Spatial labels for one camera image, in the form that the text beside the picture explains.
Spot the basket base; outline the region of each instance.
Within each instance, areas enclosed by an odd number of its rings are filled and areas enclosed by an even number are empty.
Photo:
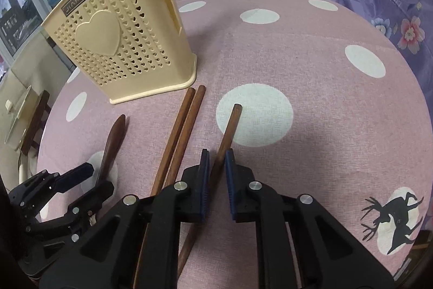
[[[111,104],[118,104],[118,103],[122,103],[122,102],[132,101],[133,99],[137,99],[137,98],[156,95],[158,93],[182,90],[184,88],[191,86],[194,83],[195,78],[196,78],[196,70],[197,70],[197,55],[194,54],[194,69],[192,72],[192,76],[188,81],[181,83],[181,84],[178,84],[178,85],[166,86],[166,87],[162,87],[160,89],[136,93],[134,95],[125,96],[125,97],[118,98],[118,99],[111,99],[110,98],[110,103]]]

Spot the silver rivet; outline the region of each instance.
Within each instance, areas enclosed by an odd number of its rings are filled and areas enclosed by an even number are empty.
[[[260,190],[262,186],[263,185],[261,185],[261,182],[259,181],[252,181],[251,183],[248,184],[248,187],[251,190]]]
[[[175,187],[175,189],[177,191],[182,191],[182,190],[185,190],[188,187],[188,184],[185,183],[184,181],[178,181],[173,186]]]
[[[301,201],[303,204],[312,204],[313,198],[310,195],[303,194],[300,196],[299,201]]]
[[[123,198],[123,203],[126,206],[130,206],[132,204],[135,204],[135,202],[137,202],[137,197],[135,197],[134,195],[127,195]]]

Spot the pink tablecloth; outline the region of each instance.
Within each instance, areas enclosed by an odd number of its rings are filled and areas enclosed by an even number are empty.
[[[207,87],[181,170],[199,162],[202,148],[215,156],[240,103],[237,162],[282,194],[317,198],[395,273],[427,211],[433,136],[423,94],[391,42],[326,0],[177,2],[198,55],[193,86]],[[89,159],[97,165],[111,125],[126,114],[129,129],[110,173],[112,202],[148,196],[184,94],[112,106],[83,73],[73,75],[48,119],[38,170],[64,173]],[[89,187],[56,195],[43,218],[61,216]],[[386,214],[390,221],[375,226]],[[369,241],[366,226],[376,231]],[[254,224],[231,221],[222,180],[179,288],[252,288],[256,273]]]

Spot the deer silhouette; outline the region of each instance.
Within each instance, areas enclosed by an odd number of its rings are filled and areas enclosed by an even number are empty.
[[[377,229],[379,228],[380,223],[388,223],[391,222],[391,218],[395,224],[395,231],[392,237],[391,248],[388,251],[388,255],[397,249],[402,244],[412,244],[415,240],[411,240],[408,238],[413,231],[420,226],[423,221],[421,220],[411,229],[408,227],[409,222],[409,211],[417,208],[424,200],[422,198],[420,201],[408,205],[409,199],[413,198],[415,201],[418,201],[414,194],[410,192],[406,193],[406,198],[397,197],[392,199],[387,204],[382,206],[375,198],[370,197],[369,199],[365,199],[371,205],[364,208],[363,211],[367,211],[365,215],[362,216],[361,220],[368,215],[372,210],[376,210],[379,212],[379,217],[377,217],[373,221],[373,226],[368,226],[363,223],[361,225],[365,228],[363,233],[367,232],[367,234],[363,237],[363,241],[370,241],[375,236]]]

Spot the wooden chopstick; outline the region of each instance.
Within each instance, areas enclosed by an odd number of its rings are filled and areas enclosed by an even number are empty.
[[[183,155],[185,154],[185,150],[187,148],[188,141],[191,136],[191,132],[194,127],[194,123],[197,118],[197,114],[200,109],[201,102],[203,101],[205,92],[206,88],[203,85],[200,85],[192,101],[190,111],[188,112],[187,119],[185,121],[185,125],[183,126],[181,136],[179,138],[179,143],[176,146],[175,154],[173,155],[172,165],[168,170],[168,175],[167,179],[165,180],[164,187],[173,184],[178,177],[178,172],[182,163]]]
[[[178,171],[182,163],[183,155],[188,145],[192,128],[197,118],[198,111],[200,109],[201,102],[203,101],[205,92],[206,88],[203,85],[200,85],[198,87],[197,92],[195,92],[195,89],[192,87],[187,90],[181,108],[179,109],[178,116],[176,117],[175,124],[173,125],[172,132],[170,133],[170,136],[168,138],[167,145],[165,146],[164,153],[162,154],[161,163],[159,164],[158,171],[156,172],[155,181],[152,186],[152,191],[150,194],[151,196],[155,196],[161,191],[170,162],[172,162],[172,166],[170,167],[170,171],[168,172],[165,186],[171,185],[176,181]],[[137,286],[138,273],[141,265],[140,259],[146,240],[147,231],[145,231],[143,241],[141,243],[139,260],[137,262],[136,272],[134,275],[133,289],[136,289]]]
[[[155,181],[153,182],[150,196],[157,195],[162,189],[165,177],[167,176],[168,167],[172,161],[173,153],[175,152],[176,145],[178,144],[179,136],[187,118],[188,111],[191,107],[194,94],[195,89],[192,87],[190,87],[185,94],[185,98],[183,99],[181,108],[179,109],[175,124],[173,125],[172,132],[170,133],[167,145],[165,146],[164,153],[162,154],[161,163],[159,164],[158,171],[156,172]]]
[[[242,106],[240,104],[235,104],[233,106],[232,114],[230,115],[226,131],[224,132],[224,136],[222,137],[221,144],[219,145],[218,153],[216,154],[216,158],[212,166],[211,175],[209,176],[209,202],[212,202],[212,199],[215,196],[217,186],[222,175],[222,167],[224,166],[226,151],[232,145],[233,137],[235,135],[241,113]],[[200,235],[202,228],[203,224],[191,224],[187,237],[185,238],[185,241],[183,243],[182,250],[179,254],[178,278],[181,276],[183,267],[188,260],[188,256],[192,250],[192,247],[194,246],[196,239]]]

